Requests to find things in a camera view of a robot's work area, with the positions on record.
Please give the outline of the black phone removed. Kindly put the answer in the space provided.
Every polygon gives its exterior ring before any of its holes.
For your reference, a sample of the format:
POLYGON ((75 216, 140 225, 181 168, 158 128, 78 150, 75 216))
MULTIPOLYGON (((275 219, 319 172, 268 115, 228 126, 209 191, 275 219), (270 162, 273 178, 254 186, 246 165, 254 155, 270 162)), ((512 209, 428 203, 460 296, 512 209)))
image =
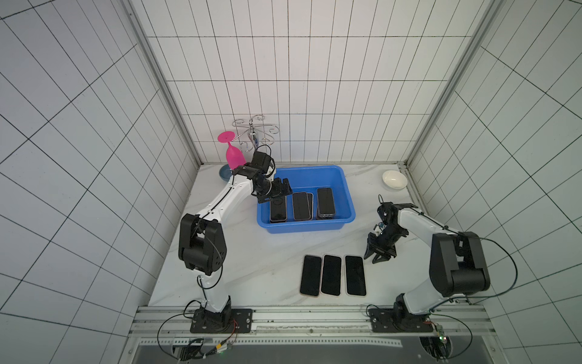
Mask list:
POLYGON ((360 256, 346 256, 345 267, 347 294, 364 297, 367 294, 364 260, 360 256))
POLYGON ((270 201, 270 223, 284 223, 287 221, 287 204, 285 197, 277 197, 270 201))
POLYGON ((339 256, 325 255, 321 276, 321 292, 339 296, 341 293, 342 259, 339 256))
POLYGON ((321 284, 322 258, 306 255, 303 260, 299 292, 309 297, 318 297, 321 284))

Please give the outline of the black phone stack top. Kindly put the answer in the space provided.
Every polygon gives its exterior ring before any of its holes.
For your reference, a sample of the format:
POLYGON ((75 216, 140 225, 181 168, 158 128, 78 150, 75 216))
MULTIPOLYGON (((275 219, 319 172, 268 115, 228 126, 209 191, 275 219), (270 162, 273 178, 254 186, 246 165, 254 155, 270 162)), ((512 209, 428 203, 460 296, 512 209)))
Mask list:
POLYGON ((293 197, 293 218, 295 221, 310 220, 308 195, 306 192, 294 193, 293 197))

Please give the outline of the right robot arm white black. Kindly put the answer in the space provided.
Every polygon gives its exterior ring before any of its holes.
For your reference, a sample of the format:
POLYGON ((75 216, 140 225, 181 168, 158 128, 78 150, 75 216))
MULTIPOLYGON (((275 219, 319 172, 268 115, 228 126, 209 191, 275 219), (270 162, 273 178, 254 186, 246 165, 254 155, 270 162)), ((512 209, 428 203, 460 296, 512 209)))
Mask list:
POLYGON ((490 288, 490 276, 479 236, 459 232, 434 221, 412 203, 383 202, 377 209, 381 223, 368 234, 365 259, 374 264, 397 257, 396 243, 410 234, 430 247, 428 279, 400 294, 391 309, 380 309, 377 324, 397 332, 430 332, 432 309, 461 294, 490 288))

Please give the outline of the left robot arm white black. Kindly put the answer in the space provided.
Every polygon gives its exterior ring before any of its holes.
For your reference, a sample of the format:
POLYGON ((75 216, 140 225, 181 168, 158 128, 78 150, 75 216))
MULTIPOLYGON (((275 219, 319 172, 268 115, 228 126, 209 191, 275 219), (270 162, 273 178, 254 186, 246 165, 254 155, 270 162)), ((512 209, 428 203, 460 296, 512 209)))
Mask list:
POLYGON ((186 214, 180 222, 178 258, 186 268, 197 272, 197 284, 205 298, 194 315, 200 325, 224 330, 230 324, 230 295, 221 286, 227 244, 223 224, 248 197, 266 203, 293 193, 288 179, 275 177, 276 168, 251 163, 232 172, 227 185, 197 214, 186 214))

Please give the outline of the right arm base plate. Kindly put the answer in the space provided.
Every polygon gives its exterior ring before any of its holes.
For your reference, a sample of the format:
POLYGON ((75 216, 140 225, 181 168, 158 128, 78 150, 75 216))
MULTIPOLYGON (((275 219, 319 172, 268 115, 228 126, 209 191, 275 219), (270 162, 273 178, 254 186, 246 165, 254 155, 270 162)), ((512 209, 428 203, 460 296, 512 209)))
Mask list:
POLYGON ((412 315, 401 309, 368 308, 368 318, 374 333, 432 333, 432 324, 427 323, 426 317, 412 315))

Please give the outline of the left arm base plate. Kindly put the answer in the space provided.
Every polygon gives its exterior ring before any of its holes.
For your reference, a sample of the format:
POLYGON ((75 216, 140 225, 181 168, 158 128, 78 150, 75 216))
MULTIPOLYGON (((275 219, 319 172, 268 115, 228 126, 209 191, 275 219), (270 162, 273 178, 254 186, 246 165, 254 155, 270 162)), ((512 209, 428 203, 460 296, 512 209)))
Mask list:
POLYGON ((193 314, 189 331, 192 334, 250 333, 253 313, 252 309, 232 309, 230 307, 226 307, 223 312, 197 309, 193 314))

